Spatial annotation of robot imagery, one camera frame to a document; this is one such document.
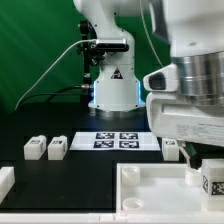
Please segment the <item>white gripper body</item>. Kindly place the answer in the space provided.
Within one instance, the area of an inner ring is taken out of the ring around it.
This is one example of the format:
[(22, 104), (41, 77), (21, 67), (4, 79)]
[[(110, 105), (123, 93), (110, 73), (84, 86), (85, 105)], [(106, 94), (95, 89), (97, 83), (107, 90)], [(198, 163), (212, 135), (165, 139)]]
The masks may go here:
[(184, 97), (150, 93), (150, 130), (161, 138), (224, 147), (224, 106), (193, 106)]

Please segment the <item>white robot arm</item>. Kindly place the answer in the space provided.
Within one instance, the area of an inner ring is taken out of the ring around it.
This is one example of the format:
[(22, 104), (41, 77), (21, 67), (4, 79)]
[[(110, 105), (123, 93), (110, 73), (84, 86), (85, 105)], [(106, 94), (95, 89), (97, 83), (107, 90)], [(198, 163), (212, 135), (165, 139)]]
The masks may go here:
[[(184, 148), (193, 168), (224, 158), (224, 0), (73, 0), (96, 32), (99, 57), (94, 111), (146, 108), (150, 130)], [(170, 44), (171, 63), (146, 75), (140, 97), (135, 40), (116, 17), (151, 16), (153, 33)]]

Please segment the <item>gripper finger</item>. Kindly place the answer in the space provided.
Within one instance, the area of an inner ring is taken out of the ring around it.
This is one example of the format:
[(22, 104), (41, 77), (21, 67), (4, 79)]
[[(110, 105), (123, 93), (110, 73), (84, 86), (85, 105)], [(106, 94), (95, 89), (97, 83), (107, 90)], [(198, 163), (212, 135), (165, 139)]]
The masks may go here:
[(198, 170), (202, 165), (202, 159), (196, 152), (194, 146), (187, 142), (178, 142), (178, 147), (186, 159), (189, 168)]

